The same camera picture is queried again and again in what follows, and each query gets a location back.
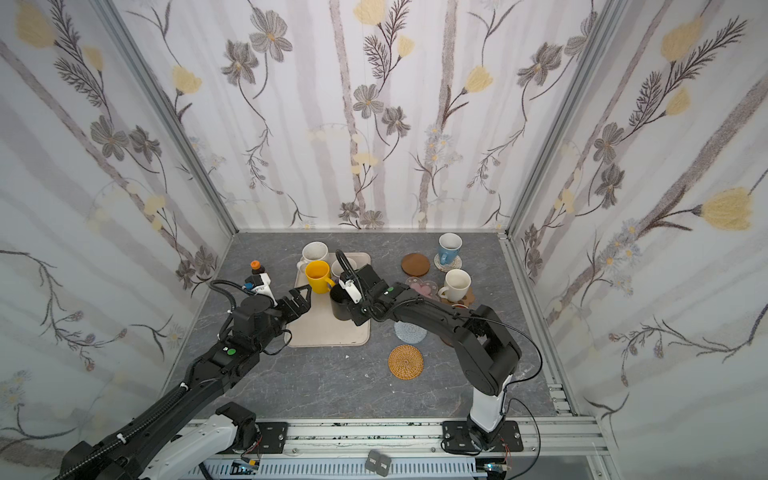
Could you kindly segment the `yellow cup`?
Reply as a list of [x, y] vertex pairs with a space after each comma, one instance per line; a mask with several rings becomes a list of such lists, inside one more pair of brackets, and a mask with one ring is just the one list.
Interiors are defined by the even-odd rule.
[[323, 260], [310, 262], [305, 268], [308, 284], [315, 294], [327, 294], [336, 283], [331, 278], [331, 267]]

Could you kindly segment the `cork paw print coaster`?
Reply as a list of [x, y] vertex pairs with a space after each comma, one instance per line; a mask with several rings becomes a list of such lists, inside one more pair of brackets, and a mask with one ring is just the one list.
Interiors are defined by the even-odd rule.
[[459, 300], [450, 301], [448, 298], [442, 298], [441, 301], [450, 305], [463, 305], [465, 308], [470, 308], [476, 302], [476, 296], [472, 288], [469, 288], [466, 294]]

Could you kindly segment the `dark brown round wooden coaster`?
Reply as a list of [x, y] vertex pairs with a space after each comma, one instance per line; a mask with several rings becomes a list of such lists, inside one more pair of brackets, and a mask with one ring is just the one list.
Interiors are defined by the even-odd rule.
[[429, 259], [421, 253], [409, 253], [401, 260], [401, 269], [409, 277], [423, 277], [430, 270]]

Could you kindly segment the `rattan wicker round coaster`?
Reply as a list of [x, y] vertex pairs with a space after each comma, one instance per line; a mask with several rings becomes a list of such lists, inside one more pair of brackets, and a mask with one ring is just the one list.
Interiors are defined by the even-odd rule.
[[390, 372], [400, 380], [413, 380], [424, 370], [422, 353], [412, 345], [394, 348], [387, 360]]

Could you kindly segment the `black cup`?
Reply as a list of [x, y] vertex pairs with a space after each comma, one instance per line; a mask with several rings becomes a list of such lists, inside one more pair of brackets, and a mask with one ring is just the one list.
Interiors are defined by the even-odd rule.
[[352, 319], [350, 308], [354, 306], [354, 302], [341, 284], [336, 284], [331, 288], [329, 298], [332, 314], [337, 320], [348, 321]]

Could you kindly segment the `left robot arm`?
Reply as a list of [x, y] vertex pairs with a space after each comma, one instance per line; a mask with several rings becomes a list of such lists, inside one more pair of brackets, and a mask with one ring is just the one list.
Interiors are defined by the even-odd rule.
[[248, 292], [237, 302], [212, 289], [230, 304], [216, 342], [187, 367], [178, 386], [125, 426], [91, 445], [85, 441], [64, 456], [59, 479], [146, 479], [162, 449], [179, 440], [179, 432], [206, 406], [240, 382], [266, 354], [268, 345], [287, 332], [287, 325], [311, 309], [311, 288], [291, 289], [274, 300]]

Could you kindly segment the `white speckled mug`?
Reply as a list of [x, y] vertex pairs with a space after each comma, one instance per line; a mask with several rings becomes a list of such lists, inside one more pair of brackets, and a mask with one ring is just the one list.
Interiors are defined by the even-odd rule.
[[328, 246], [320, 241], [306, 244], [301, 252], [301, 259], [297, 263], [297, 269], [304, 272], [306, 267], [315, 261], [326, 261], [329, 256]]

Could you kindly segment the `multicolour woven round coaster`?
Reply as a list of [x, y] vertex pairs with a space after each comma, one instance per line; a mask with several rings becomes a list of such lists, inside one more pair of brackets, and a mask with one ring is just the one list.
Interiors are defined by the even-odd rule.
[[460, 256], [455, 256], [451, 262], [443, 264], [441, 262], [441, 255], [436, 254], [433, 258], [433, 263], [438, 270], [445, 273], [453, 269], [461, 269], [463, 267], [463, 261]]

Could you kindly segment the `lavender white cup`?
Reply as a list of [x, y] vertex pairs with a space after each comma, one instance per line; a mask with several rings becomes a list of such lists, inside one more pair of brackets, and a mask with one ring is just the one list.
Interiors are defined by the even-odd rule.
[[[356, 270], [358, 268], [357, 263], [356, 263], [356, 261], [354, 259], [348, 258], [347, 262], [348, 262], [349, 266], [353, 270]], [[340, 276], [343, 273], [344, 273], [344, 268], [343, 268], [342, 264], [338, 260], [335, 260], [332, 263], [332, 265], [331, 265], [331, 277], [332, 277], [332, 279], [334, 281], [338, 281]]]

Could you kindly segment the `grey-blue woven round coaster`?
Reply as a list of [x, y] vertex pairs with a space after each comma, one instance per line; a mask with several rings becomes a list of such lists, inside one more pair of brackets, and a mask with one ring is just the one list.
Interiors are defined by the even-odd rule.
[[399, 340], [410, 345], [419, 344], [428, 335], [426, 329], [406, 322], [395, 323], [394, 331]]

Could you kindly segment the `blue floral mug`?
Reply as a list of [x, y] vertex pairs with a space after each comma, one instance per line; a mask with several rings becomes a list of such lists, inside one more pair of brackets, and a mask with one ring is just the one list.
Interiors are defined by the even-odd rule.
[[455, 256], [459, 256], [463, 240], [455, 233], [444, 233], [439, 238], [438, 254], [441, 255], [443, 264], [449, 263]]

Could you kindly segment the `pink flower silicone coaster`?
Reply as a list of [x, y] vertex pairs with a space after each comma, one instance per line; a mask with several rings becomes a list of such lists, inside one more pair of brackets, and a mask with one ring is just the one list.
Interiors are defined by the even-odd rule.
[[435, 300], [439, 299], [439, 286], [434, 281], [419, 277], [409, 277], [406, 280], [406, 284], [424, 297]]

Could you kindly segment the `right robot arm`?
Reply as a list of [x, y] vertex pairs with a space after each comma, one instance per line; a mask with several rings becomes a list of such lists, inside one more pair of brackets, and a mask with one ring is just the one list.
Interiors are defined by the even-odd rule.
[[460, 371], [473, 387], [467, 436], [479, 451], [489, 450], [505, 421], [503, 401], [522, 351], [496, 312], [485, 305], [474, 310], [444, 304], [421, 295], [404, 283], [388, 284], [370, 265], [357, 270], [344, 261], [343, 303], [357, 325], [391, 320], [418, 326], [448, 340]]

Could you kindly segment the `plain white mug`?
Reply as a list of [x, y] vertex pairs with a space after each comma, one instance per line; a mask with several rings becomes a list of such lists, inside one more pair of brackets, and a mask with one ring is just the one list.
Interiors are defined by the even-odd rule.
[[471, 276], [464, 270], [452, 269], [444, 279], [444, 285], [439, 289], [438, 296], [452, 303], [458, 303], [465, 297], [471, 287]]

